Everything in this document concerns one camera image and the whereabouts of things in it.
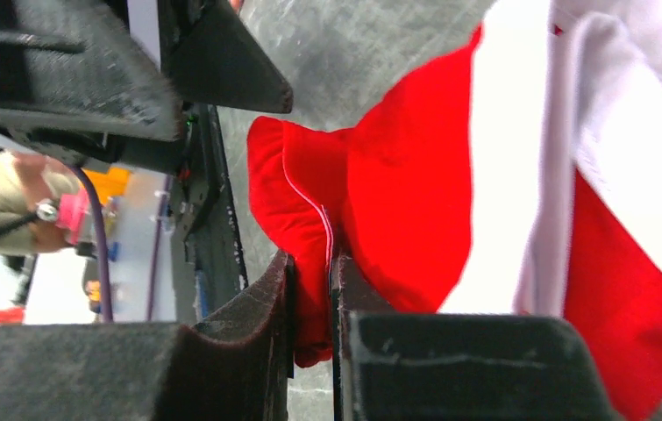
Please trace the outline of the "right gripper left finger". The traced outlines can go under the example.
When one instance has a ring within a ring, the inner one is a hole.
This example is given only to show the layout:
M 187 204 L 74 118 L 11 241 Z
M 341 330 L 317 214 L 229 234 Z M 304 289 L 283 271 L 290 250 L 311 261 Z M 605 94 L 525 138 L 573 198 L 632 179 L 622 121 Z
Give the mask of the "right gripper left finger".
M 0 325 L 0 420 L 284 420 L 294 262 L 204 321 Z

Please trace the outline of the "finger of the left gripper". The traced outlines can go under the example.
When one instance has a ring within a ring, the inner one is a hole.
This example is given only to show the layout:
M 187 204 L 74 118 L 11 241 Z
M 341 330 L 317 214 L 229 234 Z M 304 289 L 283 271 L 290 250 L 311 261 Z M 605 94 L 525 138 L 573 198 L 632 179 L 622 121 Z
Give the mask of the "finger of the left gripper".
M 0 126 L 172 141 L 181 99 L 101 1 L 0 1 Z
M 160 66 L 181 98 L 286 114 L 289 82 L 228 1 L 160 1 Z

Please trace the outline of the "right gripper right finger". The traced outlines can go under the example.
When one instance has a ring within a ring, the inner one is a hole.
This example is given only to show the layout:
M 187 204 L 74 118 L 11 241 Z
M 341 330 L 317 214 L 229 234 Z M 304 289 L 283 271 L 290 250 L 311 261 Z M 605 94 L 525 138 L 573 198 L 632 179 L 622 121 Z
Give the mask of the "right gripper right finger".
M 618 417 L 561 319 L 397 312 L 343 254 L 331 299 L 337 420 Z

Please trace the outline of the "red white underwear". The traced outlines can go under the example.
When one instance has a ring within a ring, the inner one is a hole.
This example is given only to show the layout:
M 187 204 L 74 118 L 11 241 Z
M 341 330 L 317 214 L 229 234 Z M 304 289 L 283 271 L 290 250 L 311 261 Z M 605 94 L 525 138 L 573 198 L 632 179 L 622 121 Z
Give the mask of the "red white underwear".
M 622 416 L 662 420 L 662 1 L 497 1 L 353 127 L 257 118 L 247 161 L 298 366 L 332 355 L 346 251 L 397 310 L 567 320 Z

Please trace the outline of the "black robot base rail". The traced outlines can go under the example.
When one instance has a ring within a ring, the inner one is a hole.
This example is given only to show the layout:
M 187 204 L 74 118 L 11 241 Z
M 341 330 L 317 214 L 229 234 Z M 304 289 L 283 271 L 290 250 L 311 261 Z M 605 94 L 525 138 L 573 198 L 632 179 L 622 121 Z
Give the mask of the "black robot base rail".
M 217 108 L 188 113 L 189 139 L 171 188 L 176 319 L 194 324 L 248 286 Z

